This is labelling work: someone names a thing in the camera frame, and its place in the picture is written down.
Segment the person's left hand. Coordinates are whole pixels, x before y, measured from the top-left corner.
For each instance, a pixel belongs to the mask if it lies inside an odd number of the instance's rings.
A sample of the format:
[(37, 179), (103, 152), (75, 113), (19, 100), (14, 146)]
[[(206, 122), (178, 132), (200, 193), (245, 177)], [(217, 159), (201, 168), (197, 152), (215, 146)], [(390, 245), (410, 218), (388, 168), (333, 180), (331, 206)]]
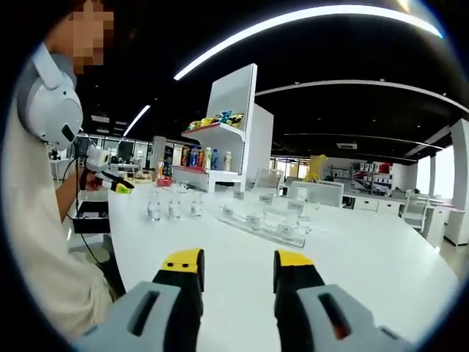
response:
[(81, 191), (99, 191), (102, 188), (101, 179), (96, 178), (95, 173), (84, 168), (78, 179)]

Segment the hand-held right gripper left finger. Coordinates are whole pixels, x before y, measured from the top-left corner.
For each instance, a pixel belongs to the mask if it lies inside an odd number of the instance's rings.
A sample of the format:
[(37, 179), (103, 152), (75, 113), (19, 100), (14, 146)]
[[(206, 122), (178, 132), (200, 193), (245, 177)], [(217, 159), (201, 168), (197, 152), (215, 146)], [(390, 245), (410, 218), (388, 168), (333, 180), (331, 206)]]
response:
[(203, 316), (204, 250), (169, 255), (151, 282), (140, 282), (106, 319), (75, 342), (76, 351), (195, 351)]

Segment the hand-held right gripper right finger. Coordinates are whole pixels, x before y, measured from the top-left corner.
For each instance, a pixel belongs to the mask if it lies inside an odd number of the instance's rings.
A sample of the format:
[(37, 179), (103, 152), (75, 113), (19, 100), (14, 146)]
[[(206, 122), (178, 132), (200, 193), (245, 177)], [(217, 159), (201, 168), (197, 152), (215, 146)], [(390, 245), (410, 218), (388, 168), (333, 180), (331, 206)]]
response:
[(413, 345), (338, 285), (327, 285), (313, 260), (274, 252), (273, 293), (282, 351), (411, 351)]

